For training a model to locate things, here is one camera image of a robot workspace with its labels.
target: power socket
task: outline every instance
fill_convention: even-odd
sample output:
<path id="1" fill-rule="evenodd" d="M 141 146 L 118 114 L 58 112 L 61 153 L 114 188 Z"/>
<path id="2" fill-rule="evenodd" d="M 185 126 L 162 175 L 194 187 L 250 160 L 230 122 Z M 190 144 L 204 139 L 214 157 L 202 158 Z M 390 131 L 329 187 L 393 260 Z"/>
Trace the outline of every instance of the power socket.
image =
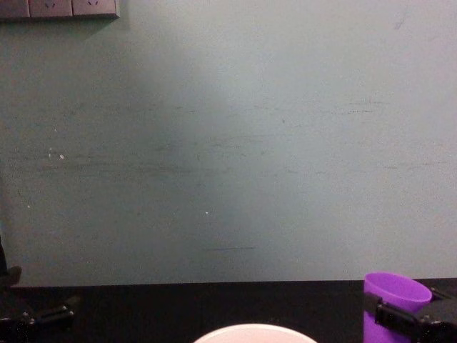
<path id="1" fill-rule="evenodd" d="M 0 0 L 0 20 L 30 17 L 27 0 Z"/>
<path id="2" fill-rule="evenodd" d="M 116 0 L 73 0 L 74 16 L 119 17 Z"/>
<path id="3" fill-rule="evenodd" d="M 54 18 L 72 16 L 71 0 L 29 0 L 30 17 Z"/>

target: black clamp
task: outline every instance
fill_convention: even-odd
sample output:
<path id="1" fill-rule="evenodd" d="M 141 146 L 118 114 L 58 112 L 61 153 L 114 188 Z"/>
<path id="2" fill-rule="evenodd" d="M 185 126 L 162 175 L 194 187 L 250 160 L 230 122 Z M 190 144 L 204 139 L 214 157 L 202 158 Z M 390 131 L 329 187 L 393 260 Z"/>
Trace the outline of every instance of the black clamp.
<path id="1" fill-rule="evenodd" d="M 417 313 L 405 311 L 366 292 L 363 309 L 375 323 L 411 339 L 411 343 L 456 343 L 457 299 L 431 288 L 432 302 Z"/>
<path id="2" fill-rule="evenodd" d="M 35 312 L 24 300 L 8 292 L 19 282 L 21 268 L 13 267 L 0 276 L 0 342 L 28 343 L 41 332 L 68 329 L 81 302 L 79 297 L 67 299 L 62 305 Z"/>

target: black table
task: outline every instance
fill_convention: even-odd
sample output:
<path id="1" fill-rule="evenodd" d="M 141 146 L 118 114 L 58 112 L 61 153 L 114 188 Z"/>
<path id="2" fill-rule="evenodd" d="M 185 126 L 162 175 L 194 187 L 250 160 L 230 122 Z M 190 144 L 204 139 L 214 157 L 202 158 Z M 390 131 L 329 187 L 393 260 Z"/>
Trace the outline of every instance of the black table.
<path id="1" fill-rule="evenodd" d="M 419 280 L 457 294 L 457 279 Z M 319 343 L 362 341 L 362 282 L 247 282 L 16 288 L 32 307 L 80 295 L 74 327 L 38 342 L 192 343 L 232 324 L 275 324 Z"/>

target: purple cup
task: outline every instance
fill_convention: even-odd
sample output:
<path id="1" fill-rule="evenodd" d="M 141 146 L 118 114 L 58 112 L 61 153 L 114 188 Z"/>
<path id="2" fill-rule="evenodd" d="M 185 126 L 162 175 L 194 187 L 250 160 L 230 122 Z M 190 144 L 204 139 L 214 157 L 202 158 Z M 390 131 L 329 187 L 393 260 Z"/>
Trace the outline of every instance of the purple cup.
<path id="1" fill-rule="evenodd" d="M 417 312 L 431 301 L 430 289 L 408 277 L 387 272 L 365 276 L 363 292 L 370 292 L 383 301 L 410 312 Z M 387 330 L 363 312 L 363 343 L 411 343 L 411 339 Z"/>

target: wall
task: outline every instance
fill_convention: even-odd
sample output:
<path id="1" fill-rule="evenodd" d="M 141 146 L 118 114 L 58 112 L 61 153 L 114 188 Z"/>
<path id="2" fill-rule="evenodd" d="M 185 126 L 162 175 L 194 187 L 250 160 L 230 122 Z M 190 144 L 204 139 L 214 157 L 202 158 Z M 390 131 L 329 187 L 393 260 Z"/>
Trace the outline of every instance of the wall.
<path id="1" fill-rule="evenodd" d="M 121 15 L 0 26 L 22 285 L 456 276 L 455 3 Z"/>

